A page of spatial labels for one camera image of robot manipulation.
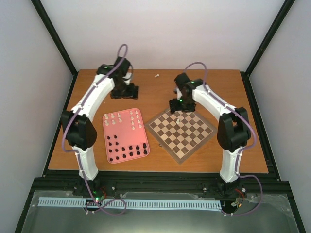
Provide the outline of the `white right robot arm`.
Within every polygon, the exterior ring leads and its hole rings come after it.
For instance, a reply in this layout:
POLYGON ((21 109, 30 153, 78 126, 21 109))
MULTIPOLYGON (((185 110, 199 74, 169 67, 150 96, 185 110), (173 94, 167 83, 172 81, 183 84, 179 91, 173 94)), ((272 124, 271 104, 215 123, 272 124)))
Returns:
POLYGON ((246 109, 225 102, 202 79, 192 81, 186 73, 181 73, 174 82, 177 98, 169 101, 170 112, 191 113, 199 103, 216 118, 217 141, 223 149, 220 177, 226 183, 237 180, 242 149, 251 137, 246 109))

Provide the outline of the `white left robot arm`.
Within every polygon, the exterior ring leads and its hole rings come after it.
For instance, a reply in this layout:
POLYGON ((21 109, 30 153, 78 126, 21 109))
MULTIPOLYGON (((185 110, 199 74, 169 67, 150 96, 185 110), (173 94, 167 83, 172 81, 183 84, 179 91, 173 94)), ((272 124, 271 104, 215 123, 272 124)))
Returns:
POLYGON ((80 101, 70 111, 64 110, 61 114, 62 149, 65 153, 75 153, 79 175, 87 180, 84 190, 93 196, 100 192, 101 183, 95 179, 98 168, 93 145, 97 139, 97 131, 92 122, 107 95, 112 99, 138 98, 139 87, 131 83, 132 74, 128 73, 132 67, 126 58, 120 56, 112 65, 101 65, 80 101))

